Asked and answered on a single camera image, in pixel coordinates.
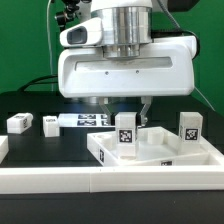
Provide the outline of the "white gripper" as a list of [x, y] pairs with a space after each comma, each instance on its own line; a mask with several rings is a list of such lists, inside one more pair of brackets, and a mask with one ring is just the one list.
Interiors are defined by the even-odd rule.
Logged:
[[143, 104], [145, 126], [152, 96], [188, 95], [194, 89], [192, 59], [197, 42], [193, 36], [157, 38], [140, 47], [135, 58], [106, 59], [100, 48], [68, 49], [58, 61], [58, 82], [66, 98], [100, 97], [107, 123], [115, 124], [108, 97], [137, 97]]

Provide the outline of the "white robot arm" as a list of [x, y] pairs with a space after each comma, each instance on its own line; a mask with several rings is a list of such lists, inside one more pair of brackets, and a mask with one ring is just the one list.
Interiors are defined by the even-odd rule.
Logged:
[[64, 97], [97, 98], [110, 124], [108, 98], [139, 97], [144, 107], [136, 123], [144, 125], [154, 96], [193, 91], [197, 37], [187, 36], [178, 24], [154, 31], [151, 15], [188, 11], [199, 0], [82, 1], [81, 23], [60, 33], [65, 50], [58, 61], [58, 82]]

